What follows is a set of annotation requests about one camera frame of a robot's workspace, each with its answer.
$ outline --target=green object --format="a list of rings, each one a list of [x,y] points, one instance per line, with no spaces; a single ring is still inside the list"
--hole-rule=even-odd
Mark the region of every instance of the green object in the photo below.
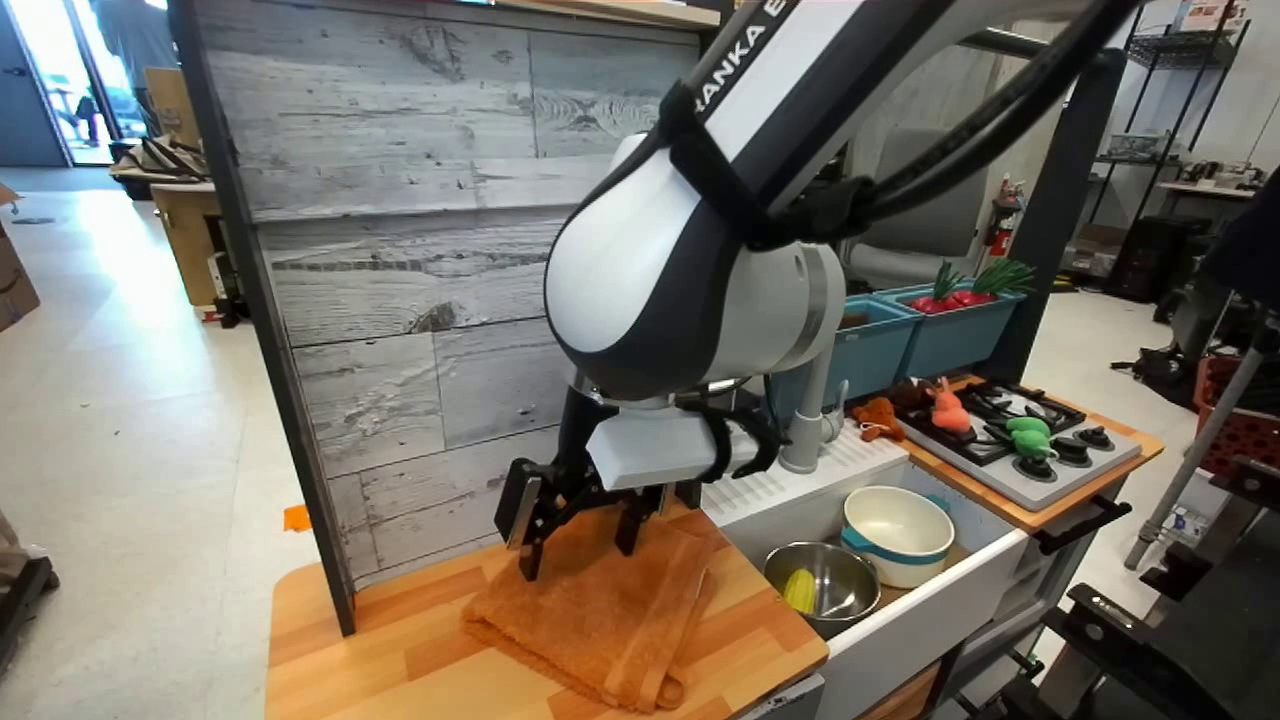
[[[1026,292],[1031,282],[1034,269],[1015,261],[996,261],[970,279],[970,287],[987,296]]]
[[[1015,456],[1052,456],[1052,432],[1041,416],[1012,416],[1004,426]]]

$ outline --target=wooden wall panel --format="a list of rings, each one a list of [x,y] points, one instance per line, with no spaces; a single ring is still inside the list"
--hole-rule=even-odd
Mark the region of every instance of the wooden wall panel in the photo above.
[[[265,226],[291,343],[536,320],[562,211],[463,211]]]
[[[198,5],[252,244],[356,582],[491,540],[550,458],[543,261],[694,37],[447,5]]]

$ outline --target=white container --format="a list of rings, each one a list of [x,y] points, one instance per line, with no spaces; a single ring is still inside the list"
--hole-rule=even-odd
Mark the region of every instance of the white container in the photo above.
[[[954,545],[951,514],[919,491],[868,485],[849,491],[838,545],[877,564],[880,582],[919,588],[943,570]]]

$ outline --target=shelf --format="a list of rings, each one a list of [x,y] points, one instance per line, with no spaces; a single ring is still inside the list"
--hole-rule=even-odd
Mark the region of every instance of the shelf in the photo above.
[[[1160,155],[1094,155],[1094,162],[1132,162],[1132,167],[1157,167]]]
[[[1176,193],[1176,196],[1213,196],[1213,198],[1255,198],[1250,189],[1217,189],[1217,185],[1160,185],[1165,193]]]
[[[1126,55],[1134,65],[1231,65],[1239,44],[1221,32],[1167,32],[1167,37],[1132,37]]]

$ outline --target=white wall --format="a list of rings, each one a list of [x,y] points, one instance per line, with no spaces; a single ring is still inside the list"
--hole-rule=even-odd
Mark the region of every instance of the white wall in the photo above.
[[[1255,162],[1273,173],[1280,162],[1280,119],[1276,119],[1280,113],[1273,116],[1280,100],[1280,51],[1276,51],[1280,5],[1250,0],[1249,17],[1250,17],[1250,32],[1203,128],[1196,155]]]

